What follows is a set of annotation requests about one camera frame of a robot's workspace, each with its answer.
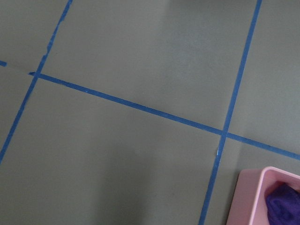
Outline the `purple cloth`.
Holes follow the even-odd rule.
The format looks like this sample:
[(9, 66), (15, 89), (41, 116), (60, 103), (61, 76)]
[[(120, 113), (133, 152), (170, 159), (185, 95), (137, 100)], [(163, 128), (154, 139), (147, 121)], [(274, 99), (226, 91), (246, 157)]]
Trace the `purple cloth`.
[(278, 186), (266, 197), (270, 225), (300, 224), (300, 193), (287, 184)]

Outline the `pink bin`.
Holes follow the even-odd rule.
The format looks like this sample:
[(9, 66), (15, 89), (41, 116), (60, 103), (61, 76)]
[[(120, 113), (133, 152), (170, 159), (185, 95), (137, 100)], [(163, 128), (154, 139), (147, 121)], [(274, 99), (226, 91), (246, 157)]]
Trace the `pink bin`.
[(268, 166), (244, 169), (239, 173), (228, 225), (268, 225), (266, 197), (282, 184), (299, 191), (300, 176)]

